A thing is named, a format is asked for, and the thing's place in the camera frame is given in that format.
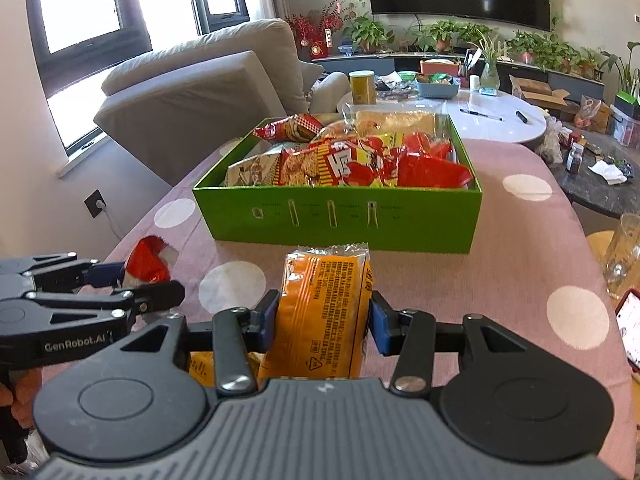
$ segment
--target sofa armrest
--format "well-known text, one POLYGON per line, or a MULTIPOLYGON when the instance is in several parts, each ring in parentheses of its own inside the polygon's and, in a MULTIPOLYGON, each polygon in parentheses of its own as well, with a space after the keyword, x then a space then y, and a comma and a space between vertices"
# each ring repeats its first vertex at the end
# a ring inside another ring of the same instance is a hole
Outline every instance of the sofa armrest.
POLYGON ((105 99, 95 123, 174 186, 222 144, 285 115, 253 52, 196 63, 105 99))
POLYGON ((345 74, 342 72, 329 74, 313 90, 310 113, 335 113, 338 101, 350 91, 349 78, 345 74))

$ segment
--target sofa backrest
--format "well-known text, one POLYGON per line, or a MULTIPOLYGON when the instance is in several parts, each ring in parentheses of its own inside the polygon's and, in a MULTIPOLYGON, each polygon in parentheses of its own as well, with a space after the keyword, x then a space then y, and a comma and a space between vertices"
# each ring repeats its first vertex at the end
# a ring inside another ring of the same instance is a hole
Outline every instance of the sofa backrest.
POLYGON ((296 41, 283 20, 243 23, 171 48, 141 54, 115 67, 102 83, 102 91, 110 96, 163 73, 248 50, 253 50, 260 59, 285 111, 306 112, 308 104, 296 41))

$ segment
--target sofa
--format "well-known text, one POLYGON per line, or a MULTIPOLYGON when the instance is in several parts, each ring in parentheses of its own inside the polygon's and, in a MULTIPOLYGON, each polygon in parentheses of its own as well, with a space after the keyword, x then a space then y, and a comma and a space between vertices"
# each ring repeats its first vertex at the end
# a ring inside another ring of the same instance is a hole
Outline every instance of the sofa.
POLYGON ((116 66, 95 123, 174 186, 266 117, 335 112, 347 76, 322 81, 283 20, 229 27, 116 66))

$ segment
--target white round table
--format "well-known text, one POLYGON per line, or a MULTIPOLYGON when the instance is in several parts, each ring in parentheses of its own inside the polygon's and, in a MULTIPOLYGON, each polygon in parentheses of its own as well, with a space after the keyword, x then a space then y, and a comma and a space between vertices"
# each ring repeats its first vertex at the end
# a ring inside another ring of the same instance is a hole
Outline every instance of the white round table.
MULTIPOLYGON (((351 94, 347 94, 338 105, 352 103, 351 94)), ((378 101, 381 107, 393 106, 393 102, 378 101)), ((537 139, 546 130, 546 121, 542 111, 505 92, 498 92, 496 97, 480 95, 478 92, 460 89, 458 95, 450 100, 415 99, 402 101, 399 105, 424 106, 431 110, 439 110, 449 114, 456 129, 463 139, 499 140, 501 142, 523 143, 537 139), (484 115, 500 117, 502 120, 489 119, 461 112, 470 110, 484 115), (523 123, 516 115, 522 113, 528 123, 523 123)))

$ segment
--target pink tablecloth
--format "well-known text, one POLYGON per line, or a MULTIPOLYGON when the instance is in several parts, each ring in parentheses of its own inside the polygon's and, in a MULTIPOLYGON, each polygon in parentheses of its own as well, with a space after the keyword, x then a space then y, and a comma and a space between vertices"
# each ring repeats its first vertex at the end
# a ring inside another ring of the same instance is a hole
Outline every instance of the pink tablecloth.
MULTIPOLYGON (((615 403, 600 457, 631 478, 636 426, 630 371, 600 266, 574 210, 526 148, 485 140, 465 144, 484 189, 470 254, 373 251, 375 287, 394 308, 427 310, 443 322, 485 314, 597 378, 615 403)), ((279 288, 290 250, 212 239, 191 187, 219 158, 219 152, 211 155, 169 192, 108 258, 124 260, 139 238, 161 235, 180 251, 174 277, 185 285, 181 310, 193 322, 210 319, 220 308, 254 306, 265 288, 279 288)), ((368 345, 363 375, 388 381, 394 365, 394 358, 382 358, 368 345)), ((434 384, 456 373, 455 357, 439 356, 434 384)))

